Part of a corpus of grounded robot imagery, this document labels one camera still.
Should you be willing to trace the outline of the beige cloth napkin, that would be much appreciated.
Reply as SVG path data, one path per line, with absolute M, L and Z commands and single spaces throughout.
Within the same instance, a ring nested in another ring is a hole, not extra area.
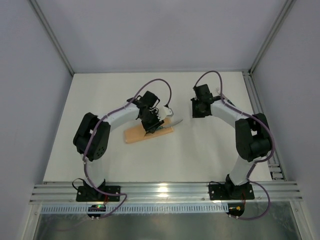
M 126 144 L 133 144 L 153 138 L 157 138 L 163 135 L 167 135 L 174 132 L 174 128 L 170 126 L 169 128 L 164 128 L 155 131 L 155 133 L 146 133 L 142 124 L 138 124 L 134 127 L 128 128 L 124 131 L 124 141 Z

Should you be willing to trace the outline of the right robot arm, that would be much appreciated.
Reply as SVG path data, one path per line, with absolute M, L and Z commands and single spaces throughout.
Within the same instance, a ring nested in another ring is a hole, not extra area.
M 207 84 L 194 86 L 191 99 L 192 117 L 213 116 L 223 120 L 235 130 L 235 147 L 238 158 L 224 183 L 211 182 L 208 186 L 211 200 L 253 200 L 253 187 L 249 178 L 255 165 L 272 150 L 266 116 L 262 113 L 248 115 L 221 96 L 213 96 Z

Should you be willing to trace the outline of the green handled fork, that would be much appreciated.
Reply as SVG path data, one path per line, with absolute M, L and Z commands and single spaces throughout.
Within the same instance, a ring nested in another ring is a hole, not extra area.
M 220 89 L 219 87 L 217 87 L 217 88 L 215 89 L 215 91 L 216 91 L 216 93 L 217 93 L 219 96 L 222 96 L 222 98 L 223 98 L 227 103 L 229 103 L 229 104 L 232 105 L 232 106 L 235 106 L 235 105 L 233 104 L 233 102 L 230 101 L 230 99 L 227 98 L 227 97 L 221 92 L 221 89 Z

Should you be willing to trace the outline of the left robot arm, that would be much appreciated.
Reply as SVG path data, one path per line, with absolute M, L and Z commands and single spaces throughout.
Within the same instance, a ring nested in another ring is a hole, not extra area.
M 106 193 L 106 180 L 102 171 L 102 156 L 108 148 L 110 133 L 133 120 L 141 120 L 147 134 L 156 132 L 165 118 L 173 114 L 168 104 L 158 107 L 160 99 L 150 91 L 126 100 L 121 107 L 99 117 L 91 112 L 84 115 L 73 138 L 73 145 L 82 155 L 84 165 L 83 185 L 78 196 L 101 201 Z

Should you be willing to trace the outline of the green handled knife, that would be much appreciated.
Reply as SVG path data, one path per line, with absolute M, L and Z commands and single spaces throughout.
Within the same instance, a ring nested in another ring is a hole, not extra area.
M 173 122 L 165 123 L 155 129 L 153 133 L 146 132 L 145 136 L 155 135 L 155 134 L 167 134 L 172 133 L 174 131 L 173 127 L 180 124 L 183 119 L 174 120 Z

